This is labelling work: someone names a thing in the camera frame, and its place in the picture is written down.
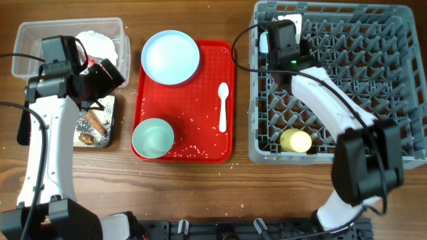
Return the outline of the light blue plate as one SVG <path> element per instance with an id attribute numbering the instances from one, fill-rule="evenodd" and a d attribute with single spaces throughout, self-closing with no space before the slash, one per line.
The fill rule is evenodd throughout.
<path id="1" fill-rule="evenodd" d="M 150 37 L 141 51 L 145 74 L 162 85 L 178 85 L 190 79 L 200 62 L 199 48 L 189 35 L 165 30 Z"/>

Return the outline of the brown carrot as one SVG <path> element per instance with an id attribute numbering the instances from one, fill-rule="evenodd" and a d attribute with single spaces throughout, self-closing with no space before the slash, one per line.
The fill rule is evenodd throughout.
<path id="1" fill-rule="evenodd" d="M 94 127 L 94 129 L 99 134 L 101 134 L 101 135 L 106 135 L 107 134 L 106 129 L 101 124 L 101 122 L 99 121 L 99 119 L 93 114 L 92 111 L 88 111 L 83 117 Z"/>

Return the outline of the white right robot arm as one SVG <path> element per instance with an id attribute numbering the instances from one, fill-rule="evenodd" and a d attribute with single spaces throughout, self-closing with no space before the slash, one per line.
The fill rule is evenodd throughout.
<path id="1" fill-rule="evenodd" d="M 330 79 L 321 63 L 310 55 L 300 37 L 300 16 L 264 21 L 261 50 L 268 58 L 266 75 L 305 105 L 323 123 L 336 144 L 331 178 L 334 191 L 314 213 L 318 236 L 335 237 L 365 212 L 387 211 L 388 193 L 404 182 L 400 130 L 391 119 L 378 120 L 352 101 Z"/>

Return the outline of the white paper napkin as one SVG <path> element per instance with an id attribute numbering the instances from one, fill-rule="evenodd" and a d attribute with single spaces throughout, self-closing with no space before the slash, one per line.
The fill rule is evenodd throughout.
<path id="1" fill-rule="evenodd" d="M 82 31 L 76 38 L 83 44 L 88 56 L 100 63 L 108 59 L 113 65 L 117 65 L 118 54 L 114 42 L 104 34 L 95 31 Z"/>

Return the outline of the mint green rice bowl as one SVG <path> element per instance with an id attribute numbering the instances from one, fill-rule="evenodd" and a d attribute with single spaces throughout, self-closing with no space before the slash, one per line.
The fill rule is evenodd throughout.
<path id="1" fill-rule="evenodd" d="M 173 147 L 175 135 L 171 125 L 159 118 L 150 118 L 139 123 L 133 130 L 133 150 L 146 159 L 157 159 Z"/>

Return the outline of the red candy wrapper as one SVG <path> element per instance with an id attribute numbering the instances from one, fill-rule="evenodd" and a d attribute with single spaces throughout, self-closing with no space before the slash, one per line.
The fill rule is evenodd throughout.
<path id="1" fill-rule="evenodd" d="M 87 70 L 89 72 L 105 71 L 105 67 L 102 64 L 98 63 L 97 61 L 93 60 L 92 58 L 89 58 Z"/>

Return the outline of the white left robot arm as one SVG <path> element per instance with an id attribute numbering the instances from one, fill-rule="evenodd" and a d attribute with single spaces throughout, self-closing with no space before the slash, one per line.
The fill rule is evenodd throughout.
<path id="1" fill-rule="evenodd" d="M 25 88 L 22 120 L 29 128 L 25 181 L 14 210 L 1 214 L 8 239 L 143 239 L 145 229 L 126 211 L 104 218 L 81 206 L 73 186 L 77 120 L 100 110 L 101 98 L 124 78 L 110 60 L 89 64 L 72 36 L 42 40 L 44 58 Z"/>

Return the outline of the yellow plastic cup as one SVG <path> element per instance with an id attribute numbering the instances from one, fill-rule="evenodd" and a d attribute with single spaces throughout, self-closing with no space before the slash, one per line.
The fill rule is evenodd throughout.
<path id="1" fill-rule="evenodd" d="M 312 146 L 312 139 L 305 131 L 287 129 L 281 134 L 280 145 L 283 151 L 303 153 Z"/>

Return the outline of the dark brown food scrap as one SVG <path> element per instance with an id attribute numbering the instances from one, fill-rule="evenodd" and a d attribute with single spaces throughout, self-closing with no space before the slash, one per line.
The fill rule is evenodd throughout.
<path id="1" fill-rule="evenodd" d="M 86 145 L 93 145 L 94 144 L 94 136 L 87 134 L 87 133 L 81 133 L 79 135 L 79 140 Z"/>

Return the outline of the light blue small bowl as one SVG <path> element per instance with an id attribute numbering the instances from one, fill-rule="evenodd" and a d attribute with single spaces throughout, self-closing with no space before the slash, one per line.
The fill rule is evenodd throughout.
<path id="1" fill-rule="evenodd" d="M 260 35 L 259 51 L 260 51 L 260 53 L 265 53 L 265 54 L 269 53 L 268 32 L 267 31 L 264 31 Z"/>

